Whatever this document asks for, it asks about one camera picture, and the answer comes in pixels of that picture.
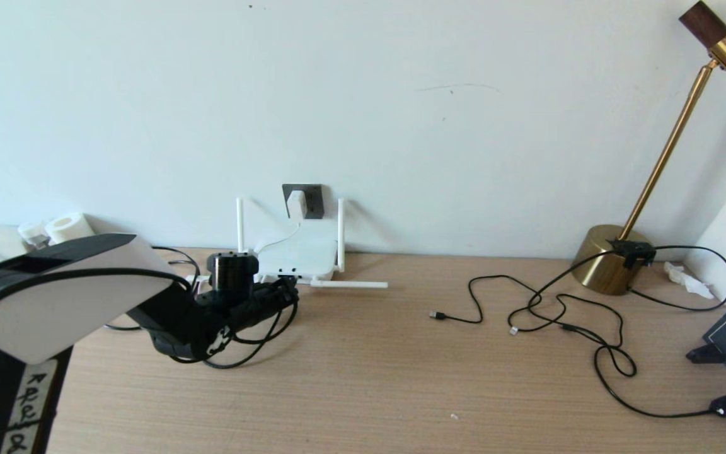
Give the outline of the white wifi router with antennas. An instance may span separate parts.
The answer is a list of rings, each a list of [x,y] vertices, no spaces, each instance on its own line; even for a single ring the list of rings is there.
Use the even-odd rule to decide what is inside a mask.
[[[337,199],[337,237],[302,236],[306,220],[297,223],[283,239],[245,247],[244,199],[236,199],[237,250],[258,258],[259,270],[254,282],[273,282],[280,276],[297,277],[297,284],[312,288],[389,288],[381,281],[334,281],[334,273],[345,272],[345,199]]]

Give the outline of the white power adapter block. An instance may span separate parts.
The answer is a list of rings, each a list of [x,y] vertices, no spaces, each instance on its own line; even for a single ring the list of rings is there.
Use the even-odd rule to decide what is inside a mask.
[[[304,190],[292,190],[286,199],[286,209],[290,219],[301,223],[308,214],[308,202]]]

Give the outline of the white toilet paper roll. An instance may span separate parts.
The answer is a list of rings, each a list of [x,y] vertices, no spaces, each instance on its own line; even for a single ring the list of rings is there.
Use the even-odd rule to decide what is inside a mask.
[[[88,218],[82,212],[72,212],[52,219],[43,229],[54,244],[95,235]]]

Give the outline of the small clear plastic jar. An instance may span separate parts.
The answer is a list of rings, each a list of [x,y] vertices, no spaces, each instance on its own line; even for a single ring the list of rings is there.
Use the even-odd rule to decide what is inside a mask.
[[[26,244],[35,249],[42,249],[51,242],[51,238],[45,230],[45,225],[46,222],[44,221],[24,222],[18,225],[17,231]]]

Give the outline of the brass desk lamp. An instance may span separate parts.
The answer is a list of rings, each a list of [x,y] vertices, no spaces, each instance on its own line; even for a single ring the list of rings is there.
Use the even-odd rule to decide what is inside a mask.
[[[678,141],[682,138],[713,72],[717,69],[726,72],[726,22],[717,12],[705,0],[697,0],[678,20],[702,44],[709,60],[698,70],[682,110],[625,224],[594,225],[587,231],[574,257],[570,271],[574,279],[582,286],[603,295],[629,293],[640,271],[646,268],[642,265],[637,265],[633,269],[623,268],[623,259],[613,253],[609,242],[620,239],[652,244],[648,238],[635,232],[634,227],[662,177],[669,158],[677,148]]]

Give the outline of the crumpled white tissue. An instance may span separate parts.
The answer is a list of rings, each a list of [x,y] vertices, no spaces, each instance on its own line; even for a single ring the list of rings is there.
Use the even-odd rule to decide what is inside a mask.
[[[678,284],[685,288],[689,293],[702,296],[705,299],[712,300],[715,298],[714,294],[706,284],[699,281],[697,278],[688,275],[683,265],[675,265],[671,262],[663,263],[663,270],[665,271],[668,279],[674,284]]]

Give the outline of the black plastic clip stand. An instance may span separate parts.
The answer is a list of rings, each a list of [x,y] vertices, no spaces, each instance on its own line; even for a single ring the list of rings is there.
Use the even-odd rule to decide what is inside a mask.
[[[726,353],[715,343],[706,343],[703,347],[697,347],[686,354],[686,359],[692,364],[724,364]]]

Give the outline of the grey wall power socket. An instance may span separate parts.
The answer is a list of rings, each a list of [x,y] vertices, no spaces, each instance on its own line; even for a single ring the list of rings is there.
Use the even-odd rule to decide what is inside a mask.
[[[292,190],[304,190],[306,193],[306,201],[308,202],[308,214],[306,215],[306,219],[323,218],[325,215],[325,204],[323,203],[323,188],[321,184],[283,183],[282,193],[285,199],[285,206],[286,199]]]

